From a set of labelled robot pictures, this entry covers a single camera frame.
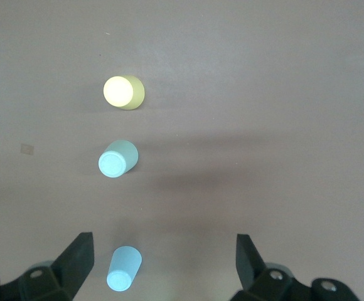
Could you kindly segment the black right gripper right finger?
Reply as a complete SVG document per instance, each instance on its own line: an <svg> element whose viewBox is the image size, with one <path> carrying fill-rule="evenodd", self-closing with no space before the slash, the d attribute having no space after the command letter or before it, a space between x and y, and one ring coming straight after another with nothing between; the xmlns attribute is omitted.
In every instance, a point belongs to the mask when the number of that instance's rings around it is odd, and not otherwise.
<svg viewBox="0 0 364 301"><path fill-rule="evenodd" d="M343 282L316 278L310 286L283 265L266 264L249 235L238 234L235 265L242 285L232 300L358 300Z"/></svg>

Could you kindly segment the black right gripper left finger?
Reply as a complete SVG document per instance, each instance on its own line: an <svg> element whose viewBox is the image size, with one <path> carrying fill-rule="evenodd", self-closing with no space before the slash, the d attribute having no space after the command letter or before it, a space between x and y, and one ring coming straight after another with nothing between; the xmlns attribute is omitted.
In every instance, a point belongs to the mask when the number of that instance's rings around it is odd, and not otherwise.
<svg viewBox="0 0 364 301"><path fill-rule="evenodd" d="M80 233L54 260L0 284L0 300L73 300L94 266L93 233Z"/></svg>

